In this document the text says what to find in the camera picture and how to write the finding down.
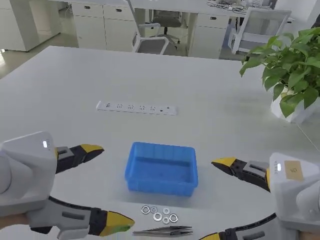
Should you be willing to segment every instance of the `office desk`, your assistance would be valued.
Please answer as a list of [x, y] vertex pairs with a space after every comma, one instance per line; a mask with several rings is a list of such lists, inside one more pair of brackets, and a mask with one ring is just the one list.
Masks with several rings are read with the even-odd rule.
[[[136, 26], [125, 0], [71, 2], [80, 48], [132, 51]], [[219, 58], [230, 17], [244, 16], [208, 6], [207, 0], [132, 0], [132, 5], [139, 24], [149, 22], [145, 11], [149, 9], [188, 13], [184, 15], [188, 15], [186, 51], [190, 57]]]
[[[119, 7], [128, 6], [128, 3], [125, 0], [72, 0], [71, 2]], [[153, 9], [195, 14], [212, 14], [229, 17], [244, 16], [243, 13], [236, 13], [222, 8], [208, 6], [207, 2], [207, 0], [131, 0], [132, 6], [136, 9]]]
[[299, 127], [320, 151], [320, 108], [315, 111], [312, 117], [299, 124]]
[[[170, 77], [155, 74], [158, 66]], [[297, 125], [273, 116], [262, 69], [241, 78], [240, 67], [238, 61], [50, 46], [0, 81], [0, 142], [49, 131], [56, 146], [103, 146], [93, 161], [58, 174], [51, 195], [135, 220], [130, 231], [108, 239], [146, 239], [133, 238], [132, 231], [163, 227], [141, 214], [145, 204], [168, 206], [178, 225], [193, 226], [186, 240], [250, 224], [273, 213], [271, 195], [211, 161], [236, 156], [268, 162], [274, 152], [312, 161], [320, 154]], [[100, 100], [168, 104], [178, 115], [97, 111]], [[193, 196], [129, 192], [124, 171], [136, 141], [194, 147], [199, 185]], [[13, 226], [0, 238], [55, 240], [57, 233], [46, 237]]]

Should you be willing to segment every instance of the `blue plastic bin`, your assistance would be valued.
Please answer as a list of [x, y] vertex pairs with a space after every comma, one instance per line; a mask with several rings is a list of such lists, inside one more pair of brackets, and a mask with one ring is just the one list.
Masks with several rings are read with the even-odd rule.
[[198, 186], [192, 147], [134, 142], [125, 169], [130, 191], [190, 197]]

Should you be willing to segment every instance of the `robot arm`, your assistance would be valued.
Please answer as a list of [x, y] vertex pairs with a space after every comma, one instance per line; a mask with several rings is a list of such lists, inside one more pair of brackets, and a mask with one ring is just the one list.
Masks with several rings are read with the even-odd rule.
[[203, 240], [297, 240], [298, 231], [320, 234], [320, 169], [317, 164], [280, 153], [270, 163], [235, 157], [212, 164], [223, 172], [272, 194], [275, 213], [255, 223], [229, 228]]
[[4, 142], [0, 149], [0, 217], [26, 214], [32, 231], [48, 234], [57, 226], [60, 240], [127, 231], [135, 223], [129, 217], [50, 196], [56, 174], [86, 163], [103, 151], [89, 144], [55, 147], [48, 132]]

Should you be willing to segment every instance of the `office chair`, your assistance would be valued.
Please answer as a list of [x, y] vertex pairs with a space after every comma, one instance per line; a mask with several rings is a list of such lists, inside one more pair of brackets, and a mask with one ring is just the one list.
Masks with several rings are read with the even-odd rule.
[[182, 25], [181, 12], [149, 10], [149, 19], [150, 19], [150, 22], [152, 22], [153, 24], [160, 24], [161, 27], [164, 27], [164, 32], [160, 36], [166, 36], [172, 41], [177, 40], [177, 44], [180, 44], [180, 39], [178, 37], [168, 34], [168, 28], [181, 27]]
[[[159, 54], [159, 55], [175, 55], [176, 48], [174, 42], [167, 36], [160, 36], [160, 24], [148, 23], [138, 24], [135, 9], [130, 0], [126, 0], [129, 4], [135, 22], [135, 33], [132, 39], [132, 52], [145, 54]], [[151, 37], [143, 37], [141, 29], [143, 28], [158, 28], [157, 34]]]
[[242, 26], [230, 32], [228, 46], [232, 53], [248, 53], [266, 44], [272, 36], [280, 35], [290, 14], [291, 11], [249, 7]]

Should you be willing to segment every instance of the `electrical outlet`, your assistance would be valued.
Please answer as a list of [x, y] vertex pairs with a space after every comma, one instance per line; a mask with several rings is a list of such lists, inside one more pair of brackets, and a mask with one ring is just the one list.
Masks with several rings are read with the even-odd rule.
[[164, 105], [147, 105], [138, 103], [125, 102], [102, 102], [96, 106], [99, 111], [115, 111], [141, 114], [158, 114], [158, 115], [177, 115], [177, 108], [175, 106]]

